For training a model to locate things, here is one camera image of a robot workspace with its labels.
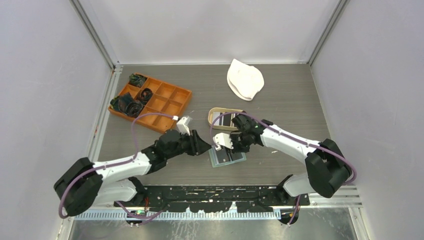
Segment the grey card pocket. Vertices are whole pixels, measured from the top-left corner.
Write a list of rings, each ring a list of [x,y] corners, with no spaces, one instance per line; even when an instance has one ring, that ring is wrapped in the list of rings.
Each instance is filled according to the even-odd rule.
[[[234,163],[242,162],[246,160],[246,155],[243,152],[236,152],[230,154],[231,161]]]

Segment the green card holder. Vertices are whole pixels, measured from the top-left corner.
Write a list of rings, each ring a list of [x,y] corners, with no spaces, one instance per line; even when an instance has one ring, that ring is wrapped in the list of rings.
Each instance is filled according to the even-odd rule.
[[[236,164],[247,160],[244,152],[232,153],[226,148],[216,150],[212,147],[209,151],[209,158],[213,168]]]

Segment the black card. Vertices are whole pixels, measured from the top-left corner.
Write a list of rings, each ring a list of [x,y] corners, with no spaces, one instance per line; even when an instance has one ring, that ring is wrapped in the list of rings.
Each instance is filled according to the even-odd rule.
[[[230,156],[228,155],[225,149],[215,150],[214,151],[214,160],[213,163],[215,166],[220,166],[227,164],[231,161]]]

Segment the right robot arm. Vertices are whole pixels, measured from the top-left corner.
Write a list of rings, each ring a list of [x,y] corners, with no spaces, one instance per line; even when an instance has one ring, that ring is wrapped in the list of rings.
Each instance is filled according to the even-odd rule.
[[[331,198],[341,186],[356,179],[355,168],[331,139],[303,138],[246,113],[236,115],[232,123],[237,128],[229,136],[233,152],[247,153],[251,145],[260,145],[291,156],[305,166],[305,173],[288,175],[277,186],[277,198],[283,205],[291,205],[303,194]]]

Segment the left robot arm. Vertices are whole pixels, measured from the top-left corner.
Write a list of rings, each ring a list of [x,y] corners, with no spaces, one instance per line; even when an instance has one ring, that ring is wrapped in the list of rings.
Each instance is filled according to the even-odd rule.
[[[181,133],[172,129],[132,156],[96,163],[82,157],[53,185],[60,199],[59,217],[65,219],[85,212],[100,197],[101,189],[108,185],[157,172],[171,158],[183,154],[198,156],[211,147],[196,130]]]

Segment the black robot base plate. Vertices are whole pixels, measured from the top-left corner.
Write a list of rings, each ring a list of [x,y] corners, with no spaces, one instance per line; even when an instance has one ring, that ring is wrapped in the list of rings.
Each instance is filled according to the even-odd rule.
[[[273,185],[150,185],[135,200],[122,202],[126,208],[148,208],[153,212],[171,213],[228,212],[231,205],[238,213],[271,212],[274,207],[308,206],[309,196],[300,200],[284,196],[282,189]]]

